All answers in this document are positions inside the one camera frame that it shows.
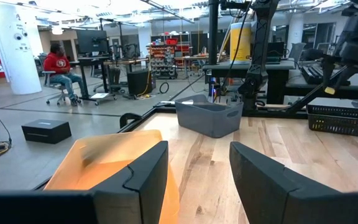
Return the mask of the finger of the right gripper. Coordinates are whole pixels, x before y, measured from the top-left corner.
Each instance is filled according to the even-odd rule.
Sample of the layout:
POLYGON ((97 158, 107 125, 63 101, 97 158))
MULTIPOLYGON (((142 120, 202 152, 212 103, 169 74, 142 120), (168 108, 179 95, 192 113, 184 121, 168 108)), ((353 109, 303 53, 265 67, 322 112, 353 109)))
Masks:
POLYGON ((334 62, 331 59, 323 60, 323 88, 326 89, 329 85, 332 72, 334 70, 334 62))
POLYGON ((342 83, 348 80, 355 73, 355 68, 350 65, 346 65, 340 72, 337 82, 334 86, 335 90, 338 90, 342 83))

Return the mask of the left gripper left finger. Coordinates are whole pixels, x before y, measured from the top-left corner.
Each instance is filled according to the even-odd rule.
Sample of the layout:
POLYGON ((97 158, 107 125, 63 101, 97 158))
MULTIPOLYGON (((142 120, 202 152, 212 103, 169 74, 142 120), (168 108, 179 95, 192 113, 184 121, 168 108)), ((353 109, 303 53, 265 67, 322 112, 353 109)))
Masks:
POLYGON ((98 223, 158 223, 168 173, 168 142, 160 141, 92 188, 98 223))

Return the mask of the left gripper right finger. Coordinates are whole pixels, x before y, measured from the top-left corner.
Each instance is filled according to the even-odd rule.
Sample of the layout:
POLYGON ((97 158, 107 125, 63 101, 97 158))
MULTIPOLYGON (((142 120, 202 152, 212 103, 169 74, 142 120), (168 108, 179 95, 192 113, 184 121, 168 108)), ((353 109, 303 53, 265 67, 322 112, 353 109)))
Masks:
POLYGON ((345 194, 232 142, 232 175, 250 223, 358 223, 358 195, 345 194))

